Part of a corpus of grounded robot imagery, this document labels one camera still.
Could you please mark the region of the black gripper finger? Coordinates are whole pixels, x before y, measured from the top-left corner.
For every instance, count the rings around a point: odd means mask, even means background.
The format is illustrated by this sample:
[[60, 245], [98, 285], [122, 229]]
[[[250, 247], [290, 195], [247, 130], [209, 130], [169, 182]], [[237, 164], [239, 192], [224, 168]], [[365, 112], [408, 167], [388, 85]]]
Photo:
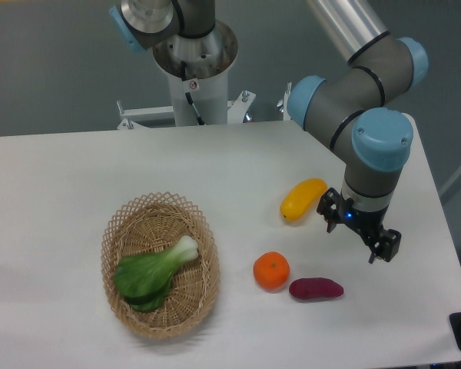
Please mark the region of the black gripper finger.
[[369, 263], [376, 259], [390, 262], [398, 253], [401, 242], [401, 233], [393, 229], [381, 229], [374, 236], [368, 237], [368, 247], [371, 251]]
[[317, 205], [317, 213], [322, 215], [327, 223], [327, 233], [331, 233], [341, 223], [341, 216], [337, 208], [339, 204], [340, 195], [334, 188], [329, 188], [320, 197]]

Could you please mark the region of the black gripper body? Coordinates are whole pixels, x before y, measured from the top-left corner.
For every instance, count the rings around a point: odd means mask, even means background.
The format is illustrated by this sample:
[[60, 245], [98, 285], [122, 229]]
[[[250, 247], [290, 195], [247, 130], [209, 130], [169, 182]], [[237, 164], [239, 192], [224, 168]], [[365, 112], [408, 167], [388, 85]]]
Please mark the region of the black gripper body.
[[367, 246], [392, 244], [392, 235], [383, 227], [383, 219], [392, 194], [370, 198], [355, 191], [340, 192], [340, 218]]

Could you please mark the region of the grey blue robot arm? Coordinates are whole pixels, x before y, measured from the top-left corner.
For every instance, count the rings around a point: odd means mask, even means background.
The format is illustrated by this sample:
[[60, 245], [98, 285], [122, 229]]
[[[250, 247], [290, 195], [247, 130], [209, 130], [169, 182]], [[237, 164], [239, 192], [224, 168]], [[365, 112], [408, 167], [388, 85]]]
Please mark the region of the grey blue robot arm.
[[[345, 165], [340, 190], [317, 210], [329, 229], [344, 224], [391, 261], [401, 235], [383, 219], [410, 156], [413, 126], [386, 103], [417, 85], [428, 70], [423, 46], [394, 38], [366, 1], [312, 1], [317, 20], [349, 65], [338, 81], [299, 81], [285, 109], [290, 118]], [[237, 57], [233, 31], [216, 19], [212, 1], [118, 1], [110, 16], [133, 52], [152, 50], [170, 84], [177, 125], [230, 122], [227, 72]]]

